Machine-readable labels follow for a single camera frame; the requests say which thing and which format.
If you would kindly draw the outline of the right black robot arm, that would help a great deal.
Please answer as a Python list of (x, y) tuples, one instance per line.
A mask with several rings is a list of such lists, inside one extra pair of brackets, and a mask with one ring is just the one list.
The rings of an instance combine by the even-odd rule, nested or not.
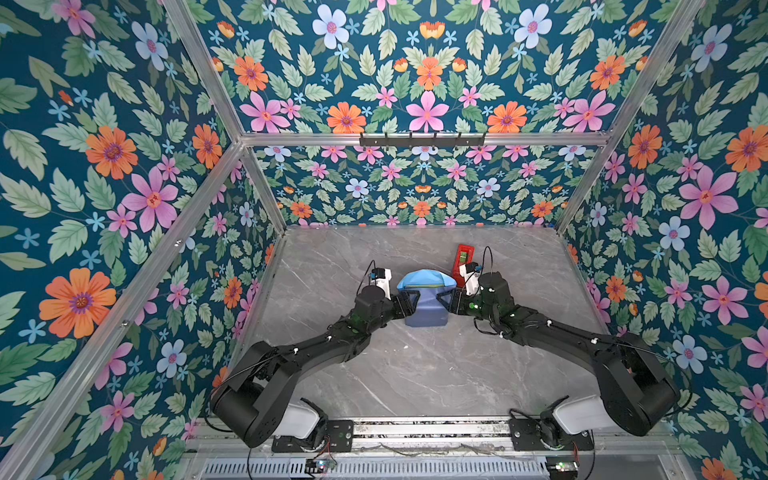
[(595, 377), (597, 395), (567, 398), (542, 413), (551, 428), (575, 435), (618, 427), (644, 436), (681, 399), (679, 387), (639, 336), (618, 338), (555, 321), (516, 303), (498, 272), (465, 285), (470, 289), (455, 288), (438, 294), (437, 300), (455, 315), (488, 322), (497, 337), (546, 351)]

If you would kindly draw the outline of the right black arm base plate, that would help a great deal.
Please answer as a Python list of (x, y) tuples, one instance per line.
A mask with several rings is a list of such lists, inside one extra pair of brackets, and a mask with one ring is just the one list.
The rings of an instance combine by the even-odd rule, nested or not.
[(553, 420), (513, 417), (508, 420), (510, 438), (516, 451), (593, 451), (594, 441), (589, 432), (571, 435)]

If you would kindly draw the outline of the light blue wrapping paper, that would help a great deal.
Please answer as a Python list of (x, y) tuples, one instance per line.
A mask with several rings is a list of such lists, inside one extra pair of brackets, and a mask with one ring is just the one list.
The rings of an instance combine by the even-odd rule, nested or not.
[(397, 284), (397, 290), (419, 290), (420, 299), (415, 314), (405, 318), (405, 324), (411, 328), (445, 326), (449, 312), (437, 301), (436, 295), (456, 287), (452, 277), (437, 270), (421, 269), (406, 274)]

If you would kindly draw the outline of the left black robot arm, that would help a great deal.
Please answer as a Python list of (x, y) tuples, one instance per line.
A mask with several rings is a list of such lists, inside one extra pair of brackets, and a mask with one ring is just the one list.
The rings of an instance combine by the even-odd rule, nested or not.
[(212, 392), (212, 413), (250, 448), (273, 436), (290, 438), (308, 451), (323, 447), (328, 416), (306, 398), (292, 404), (296, 386), (319, 370), (359, 356), (374, 332), (413, 315), (419, 299), (416, 290), (389, 298), (382, 288), (369, 285), (325, 332), (294, 344), (252, 344)]

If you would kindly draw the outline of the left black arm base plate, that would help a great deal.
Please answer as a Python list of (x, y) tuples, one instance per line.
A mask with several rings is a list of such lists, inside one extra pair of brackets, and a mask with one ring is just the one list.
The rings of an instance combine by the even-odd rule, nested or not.
[(328, 420), (318, 425), (306, 438), (281, 436), (272, 442), (273, 453), (312, 453), (352, 451), (355, 423), (352, 420)]

